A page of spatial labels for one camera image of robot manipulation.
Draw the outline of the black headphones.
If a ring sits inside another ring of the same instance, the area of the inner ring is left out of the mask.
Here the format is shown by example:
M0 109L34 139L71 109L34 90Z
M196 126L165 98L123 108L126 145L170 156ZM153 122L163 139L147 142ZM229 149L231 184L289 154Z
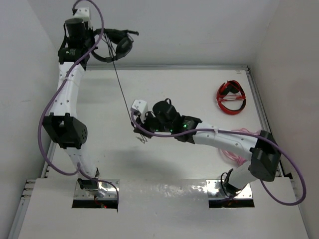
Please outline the black headphones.
M133 47L134 40L131 38L131 34L139 36L138 31L132 30L117 30L109 28L98 28L94 31L94 36L103 33L103 36L111 44L108 46L110 49L109 57L102 57L97 54L94 50L91 52L92 56L100 62L112 63L124 58L129 54Z

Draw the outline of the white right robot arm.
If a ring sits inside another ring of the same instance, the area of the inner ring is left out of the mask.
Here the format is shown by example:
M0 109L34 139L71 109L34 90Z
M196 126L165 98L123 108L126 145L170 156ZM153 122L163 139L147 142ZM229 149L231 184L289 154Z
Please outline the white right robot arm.
M145 137L173 137L180 142L207 145L234 153L246 161L230 169L221 178L220 188L226 197L234 197L256 180L272 182L281 154L267 131L258 135L219 129L199 118L181 115L170 99L157 102L152 110L143 100L134 100L130 108L134 131Z

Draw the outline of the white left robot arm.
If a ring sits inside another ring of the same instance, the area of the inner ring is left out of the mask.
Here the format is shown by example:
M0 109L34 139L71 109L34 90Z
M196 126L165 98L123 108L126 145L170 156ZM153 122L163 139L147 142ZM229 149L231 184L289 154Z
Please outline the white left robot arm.
M80 189L96 196L99 172L87 153L88 129L77 118L76 111L80 82L90 58L87 52L95 44L95 39L87 17L70 18L63 28L64 39L58 50L59 92L42 126L51 140L70 157L77 171Z

